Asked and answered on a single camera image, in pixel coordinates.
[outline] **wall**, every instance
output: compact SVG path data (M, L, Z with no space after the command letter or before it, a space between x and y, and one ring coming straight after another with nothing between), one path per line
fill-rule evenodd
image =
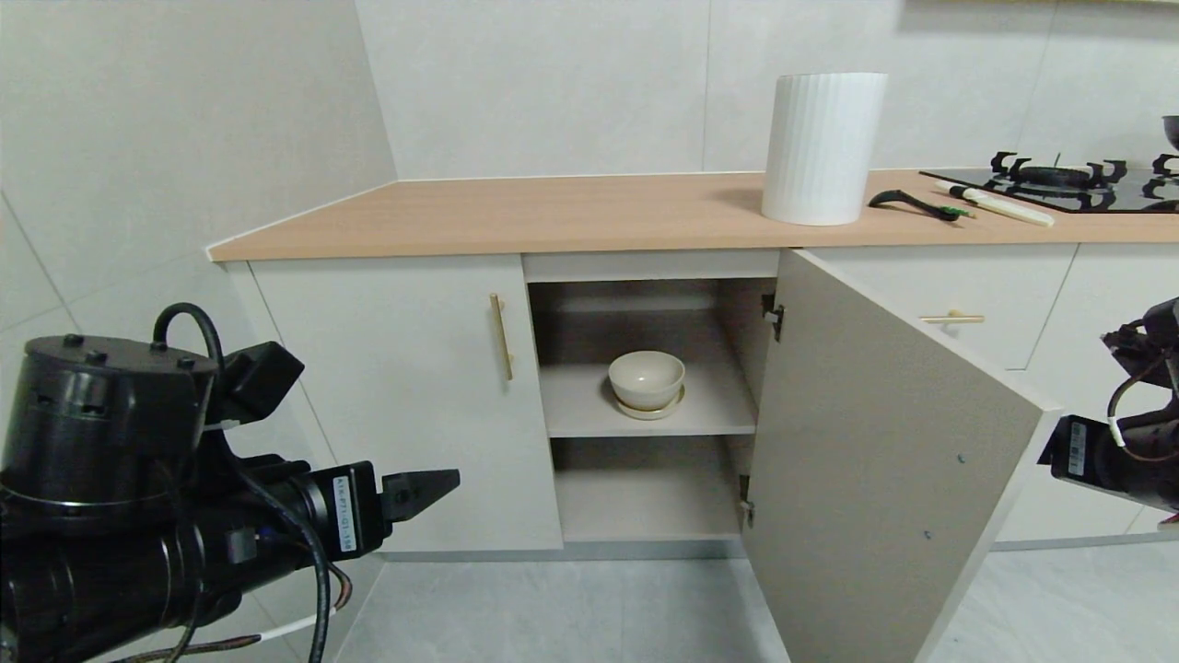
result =
M5 2L2 12L0 429L29 337L147 339L159 309L186 300L209 310L226 348L258 342L202 249L396 177L350 2ZM187 321L170 340L203 347ZM323 458L290 406L233 433L239 454ZM350 566L357 596L332 621L336 648L378 569ZM196 641L314 612L309 575L246 597ZM299 661L308 644L297 634L218 661Z
M1179 7L357 0L404 179L762 170L779 74L884 71L874 165L1170 149Z

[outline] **gas stove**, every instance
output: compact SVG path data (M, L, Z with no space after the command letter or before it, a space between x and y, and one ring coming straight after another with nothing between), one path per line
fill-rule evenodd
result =
M1062 212L1179 214L1179 155L1159 155L1151 169L1128 169L1121 160L1089 163L1085 169L1028 165L1030 160L997 152L989 170L921 173Z

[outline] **wooden countertop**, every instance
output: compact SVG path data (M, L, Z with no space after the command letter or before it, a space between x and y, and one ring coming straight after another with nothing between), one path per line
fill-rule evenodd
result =
M868 197L903 189L968 208L915 170L874 171ZM1040 228L983 210L948 225L902 206L841 227L759 214L762 173L396 182L209 248L215 262L283 258L897 244L1179 242L1179 215L1065 214Z

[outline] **robotic arm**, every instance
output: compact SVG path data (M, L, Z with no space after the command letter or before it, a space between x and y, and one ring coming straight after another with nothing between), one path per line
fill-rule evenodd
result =
M1101 341L1129 374L1109 399L1105 421L1065 416L1040 457L1058 479L1179 512L1179 298ZM1138 382L1171 390L1161 409L1119 416L1121 395ZM1177 518L1164 520L1175 524Z
M167 346L180 313L209 357ZM303 365L274 342L222 356L192 304L165 309L153 337L25 347L0 468L0 658L85 661L180 625L173 650L133 659L252 644L262 636L189 641L244 592L315 566L318 661L328 572L345 578L332 562L377 550L394 523L457 487L459 471L390 474L378 492L368 461L312 472L276 454L238 458L223 429L269 416Z

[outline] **gray floor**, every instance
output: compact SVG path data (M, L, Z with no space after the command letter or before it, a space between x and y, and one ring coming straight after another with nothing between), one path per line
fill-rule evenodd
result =
M993 552L933 661L1177 657L1179 541L1172 541ZM390 564L338 661L789 658L749 564L732 559Z

